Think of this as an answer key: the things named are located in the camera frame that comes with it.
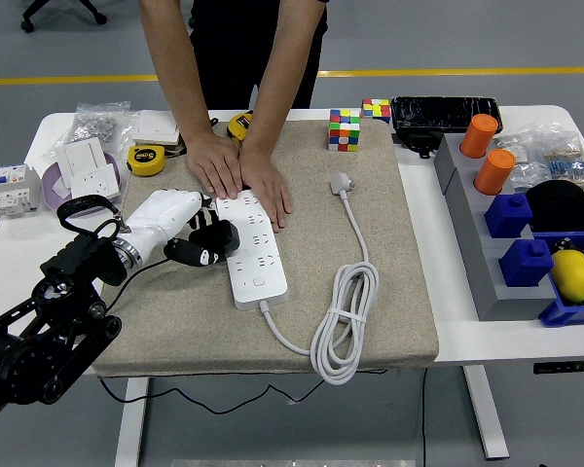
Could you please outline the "person's left hand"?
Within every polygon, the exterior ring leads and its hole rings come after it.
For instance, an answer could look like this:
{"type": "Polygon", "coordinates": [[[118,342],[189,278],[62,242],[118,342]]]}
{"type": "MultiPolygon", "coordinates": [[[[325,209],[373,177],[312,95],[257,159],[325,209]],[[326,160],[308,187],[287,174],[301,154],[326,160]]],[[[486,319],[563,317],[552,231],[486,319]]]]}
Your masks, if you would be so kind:
{"type": "Polygon", "coordinates": [[[272,154],[254,149],[239,153],[242,183],[249,187],[267,213],[275,233],[286,227],[286,216],[292,213],[287,185],[274,163],[272,154]]]}

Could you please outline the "person's right hand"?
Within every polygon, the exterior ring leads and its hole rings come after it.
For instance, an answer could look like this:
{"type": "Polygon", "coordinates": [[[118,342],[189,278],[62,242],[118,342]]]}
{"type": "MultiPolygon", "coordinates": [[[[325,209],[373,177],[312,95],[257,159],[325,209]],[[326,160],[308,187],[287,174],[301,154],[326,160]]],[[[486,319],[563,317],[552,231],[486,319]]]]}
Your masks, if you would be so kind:
{"type": "Polygon", "coordinates": [[[242,190],[237,146],[212,131],[191,137],[186,163],[202,185],[220,199],[236,199],[242,190]]]}

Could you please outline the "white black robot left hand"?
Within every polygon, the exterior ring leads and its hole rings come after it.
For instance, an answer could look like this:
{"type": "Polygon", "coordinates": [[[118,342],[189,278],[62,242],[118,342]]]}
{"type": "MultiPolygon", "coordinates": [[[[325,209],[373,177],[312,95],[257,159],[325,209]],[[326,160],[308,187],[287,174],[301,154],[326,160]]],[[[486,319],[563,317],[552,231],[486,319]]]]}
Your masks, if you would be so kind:
{"type": "Polygon", "coordinates": [[[113,241],[126,270],[142,269],[152,252],[167,246],[187,224],[204,233],[205,214],[212,225],[219,221],[214,200],[199,192],[157,190],[149,195],[113,241]]]}

